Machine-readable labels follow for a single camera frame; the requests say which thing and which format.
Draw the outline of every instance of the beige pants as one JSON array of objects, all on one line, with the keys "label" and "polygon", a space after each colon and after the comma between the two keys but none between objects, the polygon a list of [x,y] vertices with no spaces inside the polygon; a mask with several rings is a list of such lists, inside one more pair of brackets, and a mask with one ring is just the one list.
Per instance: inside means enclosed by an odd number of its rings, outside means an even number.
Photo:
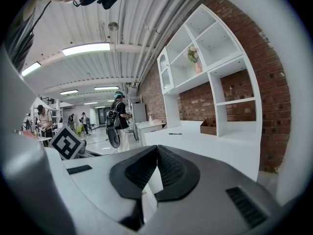
[{"label": "beige pants", "polygon": [[123,151],[130,150],[128,128],[123,129],[123,130],[117,130],[117,131],[118,131],[118,135],[120,139],[120,144],[119,144],[117,151],[123,152]]}]

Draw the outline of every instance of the black ribbed slot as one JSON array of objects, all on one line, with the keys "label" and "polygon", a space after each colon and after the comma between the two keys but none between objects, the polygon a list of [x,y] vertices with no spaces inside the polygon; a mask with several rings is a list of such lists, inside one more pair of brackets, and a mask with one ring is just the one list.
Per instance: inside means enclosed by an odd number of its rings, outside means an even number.
[{"label": "black ribbed slot", "polygon": [[264,213],[239,187],[227,189],[226,192],[251,228],[258,226],[266,220]]}]

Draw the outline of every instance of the brick wall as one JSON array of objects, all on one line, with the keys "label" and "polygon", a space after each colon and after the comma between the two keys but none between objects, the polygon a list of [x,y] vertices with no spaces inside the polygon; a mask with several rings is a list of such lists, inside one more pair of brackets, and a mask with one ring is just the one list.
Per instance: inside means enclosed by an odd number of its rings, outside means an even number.
[{"label": "brick wall", "polygon": [[[242,44],[252,63],[260,88],[263,111],[260,170],[274,172],[281,164],[285,154],[291,122],[290,96],[283,67],[275,50],[270,46],[268,39],[258,25],[228,0],[199,1],[174,30],[167,43],[201,3],[225,22]],[[252,96],[250,81],[245,71],[223,78],[222,83],[227,101],[242,96]],[[162,96],[156,61],[139,93],[144,97],[149,97],[146,95],[149,91],[153,91],[157,97],[144,102],[148,108],[162,109],[159,113],[161,117],[158,116],[158,118],[164,118],[165,111],[164,108],[161,108],[164,107],[164,104],[160,102]],[[180,94],[178,100],[179,114],[183,120],[203,120],[215,116],[209,83]],[[255,120],[254,103],[246,102],[228,106],[227,117],[229,121]]]}]

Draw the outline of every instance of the fluorescent light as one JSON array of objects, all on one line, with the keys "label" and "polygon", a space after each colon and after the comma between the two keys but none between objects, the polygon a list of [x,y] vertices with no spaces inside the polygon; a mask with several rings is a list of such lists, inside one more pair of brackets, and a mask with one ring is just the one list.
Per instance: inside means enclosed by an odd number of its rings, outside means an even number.
[{"label": "fluorescent light", "polygon": [[29,66],[28,68],[22,71],[22,76],[26,76],[27,74],[31,73],[32,71],[38,69],[41,66],[40,63],[36,62],[33,65]]},{"label": "fluorescent light", "polygon": [[104,51],[110,50],[110,43],[97,43],[78,45],[70,48],[63,49],[62,52],[65,56],[70,56],[78,53],[91,52],[91,51]]},{"label": "fluorescent light", "polygon": [[71,94],[71,93],[76,93],[78,90],[73,90],[73,91],[68,91],[68,92],[60,92],[61,95],[66,95],[66,94]]},{"label": "fluorescent light", "polygon": [[112,87],[94,87],[95,90],[118,90],[117,86]]}]

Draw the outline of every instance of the pink vase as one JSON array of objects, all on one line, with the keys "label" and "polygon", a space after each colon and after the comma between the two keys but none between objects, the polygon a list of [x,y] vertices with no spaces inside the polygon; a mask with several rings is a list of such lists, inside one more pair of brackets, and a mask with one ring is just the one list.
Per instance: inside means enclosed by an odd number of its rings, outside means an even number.
[{"label": "pink vase", "polygon": [[201,64],[199,64],[198,62],[195,63],[196,66],[196,73],[200,74],[202,72],[202,67]]}]

